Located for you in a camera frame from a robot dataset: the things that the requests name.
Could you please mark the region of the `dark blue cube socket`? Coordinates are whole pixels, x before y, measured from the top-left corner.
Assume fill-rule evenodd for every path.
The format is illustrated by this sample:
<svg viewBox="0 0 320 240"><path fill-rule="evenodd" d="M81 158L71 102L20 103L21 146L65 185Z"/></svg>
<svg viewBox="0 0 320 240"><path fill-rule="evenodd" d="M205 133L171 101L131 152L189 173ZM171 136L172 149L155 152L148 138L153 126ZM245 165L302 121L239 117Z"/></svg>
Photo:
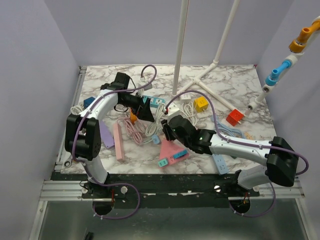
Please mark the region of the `dark blue cube socket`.
<svg viewBox="0 0 320 240"><path fill-rule="evenodd" d="M93 97L93 96L84 99L84 100L83 100L83 107L84 107L84 109L86 109L87 107L89 107L90 104L92 104L95 99L96 99L96 98Z"/></svg>

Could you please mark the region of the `blue small plug adapter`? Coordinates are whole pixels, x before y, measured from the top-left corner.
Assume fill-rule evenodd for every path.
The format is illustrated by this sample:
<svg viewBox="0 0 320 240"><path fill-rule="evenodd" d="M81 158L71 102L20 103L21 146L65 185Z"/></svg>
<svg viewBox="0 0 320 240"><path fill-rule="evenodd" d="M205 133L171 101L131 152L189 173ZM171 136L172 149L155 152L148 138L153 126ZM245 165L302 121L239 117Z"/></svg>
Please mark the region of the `blue small plug adapter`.
<svg viewBox="0 0 320 240"><path fill-rule="evenodd" d="M183 156L185 156L185 155L187 155L187 154L188 154L188 151L187 151L186 149L184 149L184 150L182 150L182 151L179 151L179 152L173 154L172 157L173 157L174 159L179 159L179 158L181 158L181 157L183 157Z"/></svg>

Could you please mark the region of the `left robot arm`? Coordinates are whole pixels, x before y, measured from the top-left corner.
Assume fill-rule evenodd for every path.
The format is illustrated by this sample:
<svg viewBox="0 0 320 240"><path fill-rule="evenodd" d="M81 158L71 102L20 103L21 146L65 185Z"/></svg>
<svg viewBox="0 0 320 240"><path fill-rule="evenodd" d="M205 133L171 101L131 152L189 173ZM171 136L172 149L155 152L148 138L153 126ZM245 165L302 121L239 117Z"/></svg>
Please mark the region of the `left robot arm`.
<svg viewBox="0 0 320 240"><path fill-rule="evenodd" d="M88 180L94 183L93 191L101 198L107 197L111 185L106 182L108 172L99 158L102 140L100 121L116 105L122 105L132 110L142 121L154 122L150 99L143 100L141 96L132 95L149 86L154 78L143 86L129 89L131 77L118 72L115 80L100 87L98 97L80 114L70 114L66 119L64 148L71 153L72 159L84 166Z"/></svg>

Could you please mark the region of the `pink triangular socket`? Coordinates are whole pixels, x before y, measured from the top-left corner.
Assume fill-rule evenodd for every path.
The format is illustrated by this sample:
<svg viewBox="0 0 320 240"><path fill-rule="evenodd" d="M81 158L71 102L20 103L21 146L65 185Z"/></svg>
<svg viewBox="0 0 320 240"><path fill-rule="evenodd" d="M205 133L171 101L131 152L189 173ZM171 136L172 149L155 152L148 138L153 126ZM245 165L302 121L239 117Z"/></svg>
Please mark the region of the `pink triangular socket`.
<svg viewBox="0 0 320 240"><path fill-rule="evenodd" d="M167 158L169 161L168 166L172 166L178 162L186 160L190 156L189 152L187 151L187 154L185 156L180 157L178 159L173 158L174 154L176 154L180 151L183 151L183 150L187 150L187 149L175 144L173 141L168 141L166 139L163 139L161 142L159 160Z"/></svg>

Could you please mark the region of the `beige cube socket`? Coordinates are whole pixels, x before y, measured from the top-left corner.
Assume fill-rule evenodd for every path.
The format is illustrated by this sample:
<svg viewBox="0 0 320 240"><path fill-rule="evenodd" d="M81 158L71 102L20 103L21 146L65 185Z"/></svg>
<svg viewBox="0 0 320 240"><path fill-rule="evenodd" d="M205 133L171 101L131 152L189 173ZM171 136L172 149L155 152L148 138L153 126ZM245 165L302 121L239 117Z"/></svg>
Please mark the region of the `beige cube socket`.
<svg viewBox="0 0 320 240"><path fill-rule="evenodd" d="M247 140L253 140L253 139L254 139L253 136L250 135L248 132L245 132L245 133L244 133L244 136L245 136L245 138L246 138Z"/></svg>

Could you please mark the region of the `teal small plug adapter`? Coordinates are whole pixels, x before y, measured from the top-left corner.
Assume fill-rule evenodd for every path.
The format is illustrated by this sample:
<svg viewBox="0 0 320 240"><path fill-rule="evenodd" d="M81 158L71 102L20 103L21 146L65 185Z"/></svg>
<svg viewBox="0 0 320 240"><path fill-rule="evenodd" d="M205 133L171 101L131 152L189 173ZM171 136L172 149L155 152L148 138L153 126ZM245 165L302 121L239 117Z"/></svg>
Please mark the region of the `teal small plug adapter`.
<svg viewBox="0 0 320 240"><path fill-rule="evenodd" d="M169 165L169 161L167 158L163 158L163 159L159 160L157 164L160 168L164 168Z"/></svg>

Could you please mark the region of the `pink long power strip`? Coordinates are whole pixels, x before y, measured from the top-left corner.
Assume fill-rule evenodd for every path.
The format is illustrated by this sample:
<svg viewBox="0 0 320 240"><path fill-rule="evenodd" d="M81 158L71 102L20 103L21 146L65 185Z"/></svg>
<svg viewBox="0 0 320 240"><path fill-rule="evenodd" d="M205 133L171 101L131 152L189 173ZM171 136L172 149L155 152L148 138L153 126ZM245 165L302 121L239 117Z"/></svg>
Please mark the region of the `pink long power strip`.
<svg viewBox="0 0 320 240"><path fill-rule="evenodd" d="M123 162L125 160L123 137L122 137L121 126L115 122L113 124L113 138L115 146L115 156L118 162Z"/></svg>

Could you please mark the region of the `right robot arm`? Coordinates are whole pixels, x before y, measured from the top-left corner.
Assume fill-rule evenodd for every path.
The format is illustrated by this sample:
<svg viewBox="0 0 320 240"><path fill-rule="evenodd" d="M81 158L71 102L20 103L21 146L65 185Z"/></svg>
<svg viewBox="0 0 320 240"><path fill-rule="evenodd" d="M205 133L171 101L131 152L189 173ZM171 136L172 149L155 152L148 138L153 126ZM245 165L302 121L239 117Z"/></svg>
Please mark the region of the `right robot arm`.
<svg viewBox="0 0 320 240"><path fill-rule="evenodd" d="M218 134L215 130L196 128L181 115L161 121L168 141L177 140L196 154L228 155L257 163L257 166L240 170L237 179L230 183L230 191L241 196L255 186L274 183L292 187L295 182L299 158L282 138L249 140Z"/></svg>

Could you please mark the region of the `light blue power strip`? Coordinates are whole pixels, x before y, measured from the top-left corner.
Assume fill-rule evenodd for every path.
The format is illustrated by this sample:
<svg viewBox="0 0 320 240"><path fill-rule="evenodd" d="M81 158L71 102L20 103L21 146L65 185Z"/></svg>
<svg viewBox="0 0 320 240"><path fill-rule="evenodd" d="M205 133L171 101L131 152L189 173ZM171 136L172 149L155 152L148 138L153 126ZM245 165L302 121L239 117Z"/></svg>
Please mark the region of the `light blue power strip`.
<svg viewBox="0 0 320 240"><path fill-rule="evenodd" d="M216 168L218 170L219 175L225 175L229 173L229 168L227 166L227 163L224 159L224 157L220 154L213 154L213 161L216 165Z"/></svg>

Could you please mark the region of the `purple power strip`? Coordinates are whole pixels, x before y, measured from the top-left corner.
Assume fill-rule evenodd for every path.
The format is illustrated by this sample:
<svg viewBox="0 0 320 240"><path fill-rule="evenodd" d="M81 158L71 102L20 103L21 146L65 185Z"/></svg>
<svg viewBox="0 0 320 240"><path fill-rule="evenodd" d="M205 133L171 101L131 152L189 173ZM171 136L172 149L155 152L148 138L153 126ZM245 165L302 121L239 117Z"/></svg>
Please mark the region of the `purple power strip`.
<svg viewBox="0 0 320 240"><path fill-rule="evenodd" d="M99 130L101 141L104 143L106 149L113 148L115 146L114 137L102 120L99 121Z"/></svg>

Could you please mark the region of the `red cube socket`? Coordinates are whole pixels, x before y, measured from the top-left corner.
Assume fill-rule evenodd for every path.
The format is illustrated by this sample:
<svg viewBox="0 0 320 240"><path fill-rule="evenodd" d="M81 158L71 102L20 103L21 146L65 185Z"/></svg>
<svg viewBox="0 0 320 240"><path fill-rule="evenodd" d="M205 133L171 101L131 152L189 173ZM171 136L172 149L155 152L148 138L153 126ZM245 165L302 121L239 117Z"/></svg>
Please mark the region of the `red cube socket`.
<svg viewBox="0 0 320 240"><path fill-rule="evenodd" d="M226 118L226 121L231 126L236 126L237 124L240 124L241 120L244 118L244 114L242 114L239 110L234 109L232 110L229 115Z"/></svg>

